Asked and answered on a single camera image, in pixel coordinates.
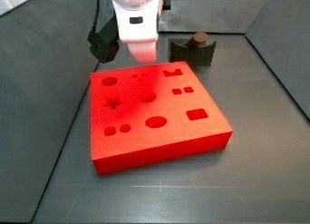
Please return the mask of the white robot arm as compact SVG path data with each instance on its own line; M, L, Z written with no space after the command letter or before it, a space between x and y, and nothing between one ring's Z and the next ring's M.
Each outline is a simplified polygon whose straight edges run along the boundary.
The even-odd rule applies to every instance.
M156 60L157 23L161 0L110 0L120 41L140 63Z

